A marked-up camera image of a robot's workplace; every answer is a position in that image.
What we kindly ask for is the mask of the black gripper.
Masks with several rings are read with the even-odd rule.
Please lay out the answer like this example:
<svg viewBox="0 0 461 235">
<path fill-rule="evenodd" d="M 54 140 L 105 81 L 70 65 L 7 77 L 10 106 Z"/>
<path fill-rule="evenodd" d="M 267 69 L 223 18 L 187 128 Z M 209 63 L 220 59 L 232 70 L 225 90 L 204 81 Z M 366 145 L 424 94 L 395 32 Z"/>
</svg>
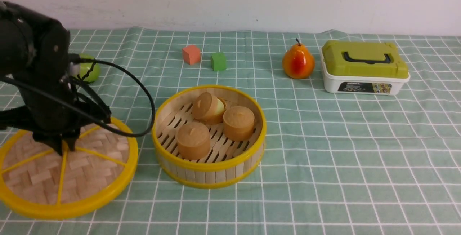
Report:
<svg viewBox="0 0 461 235">
<path fill-rule="evenodd" d="M 62 137 L 94 123 L 111 122 L 111 111 L 96 92 L 74 77 L 46 80 L 41 77 L 4 77 L 18 86 L 24 105 L 1 112 L 1 130 L 8 127 L 29 130 L 36 142 L 63 156 Z M 70 151 L 76 151 L 79 136 L 65 136 Z"/>
</svg>

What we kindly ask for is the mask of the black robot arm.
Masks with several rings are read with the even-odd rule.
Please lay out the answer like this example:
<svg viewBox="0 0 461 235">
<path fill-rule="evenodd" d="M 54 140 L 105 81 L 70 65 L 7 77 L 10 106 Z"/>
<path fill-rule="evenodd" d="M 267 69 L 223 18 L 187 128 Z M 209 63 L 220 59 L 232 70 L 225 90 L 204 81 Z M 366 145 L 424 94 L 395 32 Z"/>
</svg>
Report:
<svg viewBox="0 0 461 235">
<path fill-rule="evenodd" d="M 86 125 L 111 122 L 110 108 L 85 82 L 79 54 L 68 52 L 70 32 L 58 20 L 9 1 L 1 2 L 1 81 L 8 75 L 24 105 L 1 112 L 1 130 L 28 130 L 36 142 L 63 155 L 75 151 Z"/>
</svg>

